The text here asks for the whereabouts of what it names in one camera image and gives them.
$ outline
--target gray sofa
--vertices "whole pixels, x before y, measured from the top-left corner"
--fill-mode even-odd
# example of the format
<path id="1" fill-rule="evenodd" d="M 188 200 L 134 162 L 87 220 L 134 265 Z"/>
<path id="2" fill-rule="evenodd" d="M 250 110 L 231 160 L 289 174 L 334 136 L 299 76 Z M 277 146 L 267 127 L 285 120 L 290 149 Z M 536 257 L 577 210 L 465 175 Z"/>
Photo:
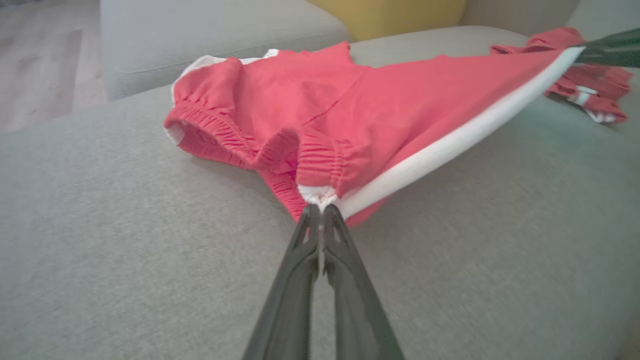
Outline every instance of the gray sofa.
<path id="1" fill-rule="evenodd" d="M 486 54 L 450 28 L 361 64 Z M 640 135 L 540 98 L 352 229 L 407 359 L 603 360 L 640 304 Z M 166 138 L 165 86 L 0 139 L 0 359 L 239 359 L 294 228 L 260 177 Z M 312 355 L 333 359 L 333 293 Z"/>
<path id="2" fill-rule="evenodd" d="M 108 0 L 100 17 L 111 100 L 170 84 L 203 55 L 251 58 L 349 39 L 338 19 L 305 0 Z"/>

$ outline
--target red garment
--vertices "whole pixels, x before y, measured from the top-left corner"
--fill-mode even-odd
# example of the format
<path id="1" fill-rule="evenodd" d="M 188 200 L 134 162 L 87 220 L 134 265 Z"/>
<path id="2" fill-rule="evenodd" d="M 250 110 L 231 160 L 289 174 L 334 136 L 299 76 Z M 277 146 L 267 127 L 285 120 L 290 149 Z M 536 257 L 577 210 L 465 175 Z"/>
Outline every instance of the red garment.
<path id="1" fill-rule="evenodd" d="M 493 45 L 491 54 L 521 54 L 566 49 L 584 42 L 586 41 L 576 29 L 557 28 L 533 35 L 525 47 Z M 623 122 L 627 119 L 627 115 L 620 110 L 617 100 L 631 90 L 628 83 L 631 76 L 630 72 L 620 67 L 576 64 L 558 79 L 545 92 L 545 95 L 555 93 L 577 103 L 597 122 Z"/>
<path id="2" fill-rule="evenodd" d="M 256 170 L 298 219 L 307 204 L 299 186 L 341 198 L 466 123 L 559 53 L 438 56 L 374 69 L 354 64 L 342 43 L 246 65 L 229 58 L 176 82 L 164 126 L 195 156 Z"/>

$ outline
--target yellow cushion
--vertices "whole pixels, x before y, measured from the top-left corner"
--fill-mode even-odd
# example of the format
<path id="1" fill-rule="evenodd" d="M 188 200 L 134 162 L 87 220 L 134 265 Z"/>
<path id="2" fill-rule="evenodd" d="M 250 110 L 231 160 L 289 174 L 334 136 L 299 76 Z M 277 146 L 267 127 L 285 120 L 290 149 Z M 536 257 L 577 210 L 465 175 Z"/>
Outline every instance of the yellow cushion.
<path id="1" fill-rule="evenodd" d="M 466 0 L 308 0 L 342 21 L 354 41 L 458 24 Z"/>

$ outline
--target wooden floor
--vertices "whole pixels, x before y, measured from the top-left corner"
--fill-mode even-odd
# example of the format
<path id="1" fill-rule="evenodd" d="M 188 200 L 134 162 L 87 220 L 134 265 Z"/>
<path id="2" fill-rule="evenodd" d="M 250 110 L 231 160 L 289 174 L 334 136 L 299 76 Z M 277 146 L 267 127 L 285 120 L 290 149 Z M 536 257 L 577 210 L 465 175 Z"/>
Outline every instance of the wooden floor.
<path id="1" fill-rule="evenodd" d="M 0 134 L 107 103 L 99 0 L 0 8 Z"/>

